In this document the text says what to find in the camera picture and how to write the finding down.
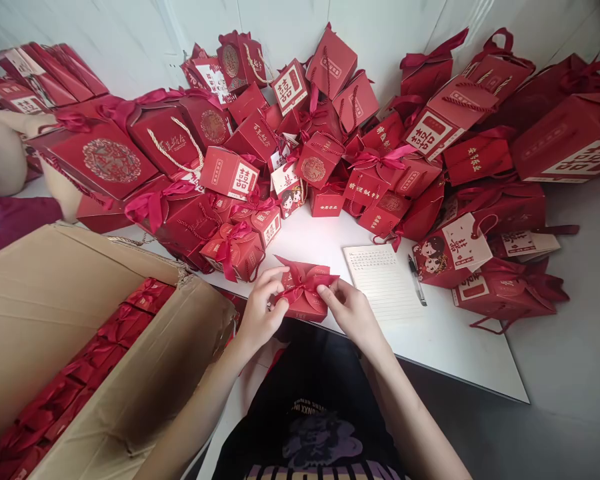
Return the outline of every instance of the open cardboard box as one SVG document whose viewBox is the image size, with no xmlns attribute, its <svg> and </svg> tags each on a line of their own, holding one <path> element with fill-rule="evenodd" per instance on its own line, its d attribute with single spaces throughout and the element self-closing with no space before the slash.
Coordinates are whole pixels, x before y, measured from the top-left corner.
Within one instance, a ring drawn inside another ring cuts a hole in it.
<svg viewBox="0 0 600 480">
<path fill-rule="evenodd" d="M 48 225 L 0 251 L 0 435 L 146 277 L 177 290 L 30 479 L 133 478 L 235 310 L 174 262 L 79 227 Z"/>
</svg>

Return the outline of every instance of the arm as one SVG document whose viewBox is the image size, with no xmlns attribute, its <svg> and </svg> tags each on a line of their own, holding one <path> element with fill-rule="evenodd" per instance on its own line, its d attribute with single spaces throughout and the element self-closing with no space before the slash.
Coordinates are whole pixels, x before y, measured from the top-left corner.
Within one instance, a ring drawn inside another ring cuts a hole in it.
<svg viewBox="0 0 600 480">
<path fill-rule="evenodd" d="M 284 291 L 273 277 L 288 271 L 278 267 L 262 272 L 247 302 L 240 330 L 222 356 L 200 381 L 191 399 L 142 464 L 134 480 L 178 479 L 213 433 L 233 384 L 254 354 L 278 330 L 289 308 L 286 299 L 268 312 L 272 294 Z"/>
<path fill-rule="evenodd" d="M 344 280 L 318 293 L 336 322 L 362 350 L 374 370 L 385 408 L 385 422 L 394 426 L 394 440 L 403 459 L 408 459 L 414 479 L 470 480 L 462 460 L 438 427 L 395 358 L 380 330 L 371 306 L 360 290 Z"/>
</svg>

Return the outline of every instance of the person's right hand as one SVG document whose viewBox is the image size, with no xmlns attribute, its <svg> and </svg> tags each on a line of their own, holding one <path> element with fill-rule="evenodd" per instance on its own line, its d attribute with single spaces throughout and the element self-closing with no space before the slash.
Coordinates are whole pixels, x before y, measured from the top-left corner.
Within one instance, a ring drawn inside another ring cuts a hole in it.
<svg viewBox="0 0 600 480">
<path fill-rule="evenodd" d="M 316 290 L 342 331 L 366 356 L 377 349 L 388 347 L 364 293 L 342 279 L 338 279 L 329 288 L 320 285 Z"/>
</svg>

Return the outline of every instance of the black t-shirt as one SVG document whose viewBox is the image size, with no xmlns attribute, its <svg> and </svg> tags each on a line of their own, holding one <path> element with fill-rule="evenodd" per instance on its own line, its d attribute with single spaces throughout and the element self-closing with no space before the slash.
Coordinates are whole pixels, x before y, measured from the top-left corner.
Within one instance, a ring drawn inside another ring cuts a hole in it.
<svg viewBox="0 0 600 480">
<path fill-rule="evenodd" d="M 214 480 L 408 478 L 352 344 L 311 328 L 262 382 Z"/>
</svg>

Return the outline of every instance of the white table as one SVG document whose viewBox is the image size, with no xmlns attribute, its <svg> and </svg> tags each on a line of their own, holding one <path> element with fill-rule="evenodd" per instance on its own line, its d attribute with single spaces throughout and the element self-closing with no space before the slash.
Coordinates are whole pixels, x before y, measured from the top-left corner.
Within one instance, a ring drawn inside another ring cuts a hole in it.
<svg viewBox="0 0 600 480">
<path fill-rule="evenodd" d="M 42 179 L 28 184 L 18 197 L 49 196 Z M 108 235 L 140 240 L 143 231 L 136 226 L 111 232 Z M 283 221 L 282 229 L 267 249 L 261 269 L 280 266 L 273 254 L 288 260 L 331 267 L 331 273 L 353 283 L 342 252 L 343 247 L 370 245 L 373 235 L 359 227 L 346 213 L 339 217 L 312 218 L 308 205 Z M 397 257 L 405 274 L 410 275 L 407 252 L 413 242 L 403 240 Z M 159 255 L 170 257 L 158 243 L 145 246 Z M 212 285 L 248 297 L 253 284 L 232 283 L 222 273 L 203 278 Z M 427 307 L 422 320 L 407 323 L 381 324 L 393 352 L 400 358 L 443 373 L 477 387 L 529 402 L 527 392 L 515 365 L 507 338 L 504 335 L 469 328 L 479 316 L 453 304 L 451 291 L 423 285 Z M 342 334 L 331 313 L 320 327 Z"/>
</svg>

